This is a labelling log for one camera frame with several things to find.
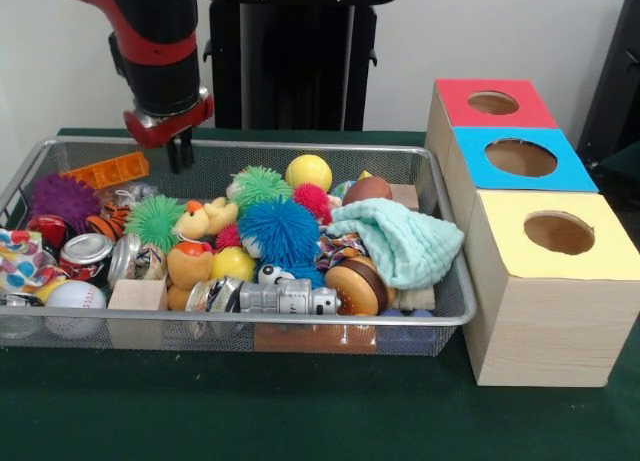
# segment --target shape sorter box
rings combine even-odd
[[[464,232],[476,189],[598,192],[559,129],[455,128],[454,134],[444,179]]]
[[[553,116],[527,80],[438,79],[433,89],[426,148],[446,174],[454,128],[558,127]]]
[[[640,311],[640,254],[602,196],[478,191],[465,250],[479,385],[606,385]]]

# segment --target wire mesh basket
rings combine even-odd
[[[421,148],[194,141],[196,164],[169,173],[162,150],[145,151],[148,183],[179,199],[210,200],[231,175],[248,165],[284,173],[305,153],[322,156],[335,180],[363,170],[390,183],[412,184],[420,212],[453,221],[437,161]],[[24,228],[33,181],[138,151],[132,140],[58,137],[40,143],[0,196],[0,224]],[[436,356],[458,326],[475,314],[476,300],[464,254],[435,286],[432,318],[264,315],[175,311],[0,307],[0,345],[52,348],[312,352]],[[52,326],[82,336],[60,336]]]

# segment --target black metal stand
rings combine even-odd
[[[216,126],[362,130],[377,17],[392,0],[212,0]]]

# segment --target mint green cloth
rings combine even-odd
[[[457,226],[388,199],[358,201],[331,212],[333,236],[358,233],[387,286],[428,288],[451,269],[464,234]]]

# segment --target baseball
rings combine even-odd
[[[51,292],[46,307],[105,309],[107,298],[92,284],[68,281]],[[94,335],[101,321],[99,318],[48,317],[45,325],[49,331],[61,338],[82,339]]]

